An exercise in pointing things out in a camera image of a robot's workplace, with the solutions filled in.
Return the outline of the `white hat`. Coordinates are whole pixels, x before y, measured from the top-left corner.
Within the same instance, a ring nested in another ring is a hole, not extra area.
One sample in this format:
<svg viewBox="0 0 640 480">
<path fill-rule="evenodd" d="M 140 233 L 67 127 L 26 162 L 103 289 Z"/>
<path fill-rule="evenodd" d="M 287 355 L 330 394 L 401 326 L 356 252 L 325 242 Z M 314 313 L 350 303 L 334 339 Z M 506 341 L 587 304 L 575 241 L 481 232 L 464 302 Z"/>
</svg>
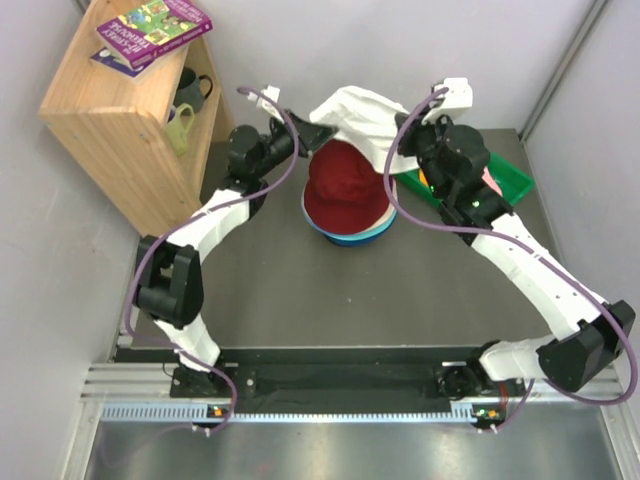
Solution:
<svg viewBox="0 0 640 480">
<path fill-rule="evenodd" d="M 378 93 L 350 85 L 337 89 L 309 114 L 316 124 L 338 128 L 335 139 L 355 147 L 383 174 L 389 149 L 397 135 L 395 116 L 408 114 L 399 103 Z"/>
</svg>

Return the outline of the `dark red hat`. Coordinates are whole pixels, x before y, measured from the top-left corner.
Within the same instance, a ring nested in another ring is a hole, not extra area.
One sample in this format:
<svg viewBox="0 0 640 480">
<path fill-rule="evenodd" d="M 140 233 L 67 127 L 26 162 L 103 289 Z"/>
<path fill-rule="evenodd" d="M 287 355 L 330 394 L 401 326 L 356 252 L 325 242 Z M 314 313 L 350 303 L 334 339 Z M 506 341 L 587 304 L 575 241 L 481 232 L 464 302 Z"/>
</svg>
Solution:
<svg viewBox="0 0 640 480">
<path fill-rule="evenodd" d="M 322 230 L 352 235 L 369 229 L 388 210 L 384 178 L 354 146 L 331 140 L 310 161 L 304 208 Z"/>
</svg>

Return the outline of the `cyan bucket hat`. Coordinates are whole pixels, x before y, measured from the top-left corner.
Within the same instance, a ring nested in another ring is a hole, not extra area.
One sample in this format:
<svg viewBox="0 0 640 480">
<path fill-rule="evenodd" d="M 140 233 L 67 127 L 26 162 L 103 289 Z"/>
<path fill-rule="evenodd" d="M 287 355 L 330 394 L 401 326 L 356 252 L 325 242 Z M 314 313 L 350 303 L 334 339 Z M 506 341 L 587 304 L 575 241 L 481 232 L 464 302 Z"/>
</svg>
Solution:
<svg viewBox="0 0 640 480">
<path fill-rule="evenodd" d="M 386 233 L 393 225 L 396 219 L 397 212 L 393 208 L 391 208 L 369 228 L 353 234 L 337 234 L 326 231 L 313 222 L 306 210 L 303 210 L 303 214 L 305 220 L 309 223 L 309 225 L 316 231 L 324 235 L 331 243 L 338 246 L 350 247 L 371 243 L 378 237 Z"/>
</svg>

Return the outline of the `medium blue bucket hat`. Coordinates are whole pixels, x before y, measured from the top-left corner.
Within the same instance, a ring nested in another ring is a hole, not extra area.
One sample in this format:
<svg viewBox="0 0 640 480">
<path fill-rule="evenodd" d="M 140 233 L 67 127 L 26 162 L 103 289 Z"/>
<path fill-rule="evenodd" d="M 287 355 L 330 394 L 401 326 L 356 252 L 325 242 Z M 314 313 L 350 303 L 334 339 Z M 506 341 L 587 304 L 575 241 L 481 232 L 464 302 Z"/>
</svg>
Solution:
<svg viewBox="0 0 640 480">
<path fill-rule="evenodd" d="M 307 213 L 305 208 L 302 208 L 303 214 L 305 219 L 307 220 L 307 222 L 317 231 L 319 231 L 321 234 L 331 234 L 331 235 L 373 235 L 373 234 L 381 234 L 383 232 L 385 232 L 386 230 L 388 230 L 391 225 L 393 224 L 395 218 L 396 218 L 396 214 L 397 211 L 393 208 L 393 207 L 389 207 L 387 209 L 387 211 L 385 212 L 384 215 L 382 215 L 374 224 L 372 224 L 369 228 L 361 231 L 361 232 L 357 232 L 357 233 L 353 233 L 353 234 L 337 234 L 337 233 L 332 233 L 329 231 L 326 231 L 324 229 L 322 229 L 321 227 L 319 227 L 318 225 L 316 225 L 313 220 L 311 219 L 311 217 L 309 216 L 309 214 Z"/>
</svg>

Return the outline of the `beige bucket hat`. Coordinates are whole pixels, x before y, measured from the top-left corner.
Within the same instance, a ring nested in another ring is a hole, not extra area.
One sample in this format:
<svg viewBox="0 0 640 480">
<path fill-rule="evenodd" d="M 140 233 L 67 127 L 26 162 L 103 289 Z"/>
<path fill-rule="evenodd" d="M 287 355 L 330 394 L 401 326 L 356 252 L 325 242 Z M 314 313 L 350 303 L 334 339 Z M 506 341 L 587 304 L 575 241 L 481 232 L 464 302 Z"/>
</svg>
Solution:
<svg viewBox="0 0 640 480">
<path fill-rule="evenodd" d="M 344 195 L 325 198 L 308 182 L 301 205 L 306 218 L 322 233 L 339 237 L 373 234 L 392 220 L 396 213 L 386 195 L 383 182 L 354 198 Z"/>
</svg>

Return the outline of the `dark blue bucket hat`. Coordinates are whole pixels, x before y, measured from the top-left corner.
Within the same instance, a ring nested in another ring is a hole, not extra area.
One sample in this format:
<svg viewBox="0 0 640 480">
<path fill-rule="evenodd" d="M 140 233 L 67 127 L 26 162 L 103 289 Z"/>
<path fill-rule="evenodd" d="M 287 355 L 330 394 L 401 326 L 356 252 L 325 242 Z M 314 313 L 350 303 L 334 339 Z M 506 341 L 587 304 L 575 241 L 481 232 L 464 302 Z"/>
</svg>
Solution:
<svg viewBox="0 0 640 480">
<path fill-rule="evenodd" d="M 379 238 L 381 234 L 373 235 L 331 235 L 326 233 L 324 237 L 332 244 L 340 247 L 357 247 L 369 244 Z"/>
</svg>

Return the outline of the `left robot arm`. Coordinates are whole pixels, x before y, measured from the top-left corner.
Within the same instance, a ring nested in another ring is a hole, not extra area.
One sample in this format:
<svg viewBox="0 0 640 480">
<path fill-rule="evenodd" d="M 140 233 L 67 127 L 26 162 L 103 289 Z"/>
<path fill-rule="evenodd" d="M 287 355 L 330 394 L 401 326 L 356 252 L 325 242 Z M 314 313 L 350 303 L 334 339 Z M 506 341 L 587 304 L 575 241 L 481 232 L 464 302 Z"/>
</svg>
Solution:
<svg viewBox="0 0 640 480">
<path fill-rule="evenodd" d="M 261 209 L 269 188 L 266 174 L 290 157 L 308 158 L 333 139 L 338 128 L 305 121 L 269 120 L 269 132 L 250 125 L 229 137 L 226 176 L 214 194 L 181 228 L 167 238 L 148 235 L 138 247 L 133 304 L 165 333 L 179 363 L 194 371 L 192 384 L 205 396 L 226 387 L 227 374 L 216 366 L 221 349 L 202 319 L 204 286 L 201 264 L 235 228 Z"/>
</svg>

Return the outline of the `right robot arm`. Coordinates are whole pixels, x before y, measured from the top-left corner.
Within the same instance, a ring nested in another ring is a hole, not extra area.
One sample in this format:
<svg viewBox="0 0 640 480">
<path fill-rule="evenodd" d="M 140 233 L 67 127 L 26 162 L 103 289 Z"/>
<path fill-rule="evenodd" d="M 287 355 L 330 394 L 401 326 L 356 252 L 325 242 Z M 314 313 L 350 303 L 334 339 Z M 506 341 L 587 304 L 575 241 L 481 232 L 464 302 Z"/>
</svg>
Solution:
<svg viewBox="0 0 640 480">
<path fill-rule="evenodd" d="M 487 396 L 504 380 L 543 380 L 577 397 L 625 353 L 634 392 L 638 364 L 628 335 L 635 312 L 611 303 L 571 275 L 527 230 L 509 202 L 484 180 L 490 152 L 481 134 L 442 116 L 424 123 L 413 114 L 394 118 L 390 152 L 414 158 L 438 200 L 436 229 L 454 233 L 495 266 L 533 305 L 550 334 L 518 342 L 492 341 L 474 352 L 461 373 L 469 388 Z"/>
</svg>

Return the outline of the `pink hat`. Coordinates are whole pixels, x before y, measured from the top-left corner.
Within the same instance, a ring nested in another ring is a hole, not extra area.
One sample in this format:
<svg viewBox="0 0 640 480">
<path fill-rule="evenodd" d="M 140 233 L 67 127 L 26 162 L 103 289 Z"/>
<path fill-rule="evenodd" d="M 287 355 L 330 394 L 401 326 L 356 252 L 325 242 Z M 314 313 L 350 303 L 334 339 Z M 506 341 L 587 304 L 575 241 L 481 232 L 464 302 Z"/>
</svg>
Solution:
<svg viewBox="0 0 640 480">
<path fill-rule="evenodd" d="M 489 169 L 487 167 L 485 167 L 484 170 L 483 170 L 482 179 L 498 195 L 500 195 L 500 196 L 503 195 L 501 187 L 496 182 L 494 177 L 491 175 L 491 172 L 489 171 Z"/>
</svg>

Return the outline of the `green plastic tray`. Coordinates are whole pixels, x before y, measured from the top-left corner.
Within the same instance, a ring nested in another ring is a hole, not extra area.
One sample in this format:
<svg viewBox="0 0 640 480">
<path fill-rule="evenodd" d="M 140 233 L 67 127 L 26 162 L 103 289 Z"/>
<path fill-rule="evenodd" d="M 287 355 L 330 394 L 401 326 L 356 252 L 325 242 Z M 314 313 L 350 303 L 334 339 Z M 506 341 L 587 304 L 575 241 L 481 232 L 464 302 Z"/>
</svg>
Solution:
<svg viewBox="0 0 640 480">
<path fill-rule="evenodd" d="M 491 153 L 488 170 L 500 187 L 503 197 L 511 206 L 518 204 L 535 186 L 531 176 L 495 152 Z M 419 169 L 397 174 L 395 179 L 433 208 L 438 208 L 440 201 L 433 197 L 430 187 L 422 181 L 422 173 Z"/>
</svg>

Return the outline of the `dark green mug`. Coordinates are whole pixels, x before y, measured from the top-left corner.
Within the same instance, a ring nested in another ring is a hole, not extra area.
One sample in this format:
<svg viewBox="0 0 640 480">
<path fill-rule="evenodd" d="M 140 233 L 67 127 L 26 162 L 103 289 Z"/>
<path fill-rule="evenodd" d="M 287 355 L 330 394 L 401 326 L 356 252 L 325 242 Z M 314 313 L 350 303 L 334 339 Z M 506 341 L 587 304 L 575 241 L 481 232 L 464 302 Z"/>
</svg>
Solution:
<svg viewBox="0 0 640 480">
<path fill-rule="evenodd" d="M 198 75 L 191 68 L 185 67 L 178 82 L 173 105 L 179 107 L 182 104 L 188 104 L 195 113 L 199 113 L 213 92 L 213 88 L 214 83 L 210 76 Z"/>
</svg>

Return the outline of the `wooden shelf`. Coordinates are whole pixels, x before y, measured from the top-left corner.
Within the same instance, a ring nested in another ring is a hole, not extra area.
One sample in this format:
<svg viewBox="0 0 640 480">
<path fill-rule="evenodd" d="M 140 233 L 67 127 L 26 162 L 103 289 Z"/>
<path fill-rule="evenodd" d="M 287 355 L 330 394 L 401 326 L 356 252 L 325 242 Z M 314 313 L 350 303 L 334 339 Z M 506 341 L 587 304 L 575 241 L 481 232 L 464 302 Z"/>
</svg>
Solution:
<svg viewBox="0 0 640 480">
<path fill-rule="evenodd" d="M 96 28 L 135 7 L 93 1 L 39 109 L 40 118 L 143 236 L 160 236 L 201 206 L 210 146 L 234 127 L 209 43 L 200 37 L 132 81 L 92 61 Z M 205 74 L 213 91 L 196 113 L 188 150 L 175 154 L 164 127 L 184 68 Z"/>
</svg>

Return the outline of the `purple book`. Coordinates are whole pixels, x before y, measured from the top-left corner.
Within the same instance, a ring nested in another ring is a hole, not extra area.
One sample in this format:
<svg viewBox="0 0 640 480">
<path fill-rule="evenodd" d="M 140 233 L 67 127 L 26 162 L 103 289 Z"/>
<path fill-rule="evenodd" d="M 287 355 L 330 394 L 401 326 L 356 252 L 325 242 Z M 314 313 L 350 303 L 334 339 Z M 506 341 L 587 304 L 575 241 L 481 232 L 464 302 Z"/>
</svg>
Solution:
<svg viewBox="0 0 640 480">
<path fill-rule="evenodd" d="M 213 29 L 212 19 L 192 1 L 149 1 L 96 28 L 105 47 L 137 69 Z"/>
<path fill-rule="evenodd" d="M 98 65 L 107 67 L 108 69 L 131 79 L 136 79 L 148 68 L 147 65 L 130 68 L 122 60 L 113 55 L 108 48 L 98 50 L 90 57 L 90 59 Z"/>
</svg>

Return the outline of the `lower purple book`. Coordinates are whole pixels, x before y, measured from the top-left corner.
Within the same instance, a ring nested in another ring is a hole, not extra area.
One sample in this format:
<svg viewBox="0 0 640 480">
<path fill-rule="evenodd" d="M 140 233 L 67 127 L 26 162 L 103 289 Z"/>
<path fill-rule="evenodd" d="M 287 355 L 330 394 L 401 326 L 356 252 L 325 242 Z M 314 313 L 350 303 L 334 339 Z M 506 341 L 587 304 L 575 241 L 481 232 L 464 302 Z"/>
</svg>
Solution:
<svg viewBox="0 0 640 480">
<path fill-rule="evenodd" d="M 107 67 L 108 69 L 131 79 L 136 79 L 148 68 L 147 65 L 130 68 L 122 60 L 113 55 L 108 48 L 98 50 L 90 57 L 90 59 L 98 65 Z"/>
</svg>

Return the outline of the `aluminium frame rail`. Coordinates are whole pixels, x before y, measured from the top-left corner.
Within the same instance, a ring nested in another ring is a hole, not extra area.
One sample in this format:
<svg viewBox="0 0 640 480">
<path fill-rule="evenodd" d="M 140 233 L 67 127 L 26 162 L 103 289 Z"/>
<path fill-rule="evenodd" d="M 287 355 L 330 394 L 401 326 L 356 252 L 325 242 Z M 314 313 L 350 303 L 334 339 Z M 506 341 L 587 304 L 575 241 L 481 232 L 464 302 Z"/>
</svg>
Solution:
<svg viewBox="0 0 640 480">
<path fill-rule="evenodd" d="M 173 364 L 96 364 L 90 367 L 81 392 L 84 401 L 102 406 L 108 422 L 186 423 L 212 429 L 222 423 L 436 423 L 491 427 L 513 415 L 521 400 L 563 402 L 548 385 L 527 391 L 522 383 L 496 394 L 462 400 L 411 400 L 383 391 L 287 390 L 253 400 L 228 392 L 200 397 L 186 390 L 186 379 Z"/>
</svg>

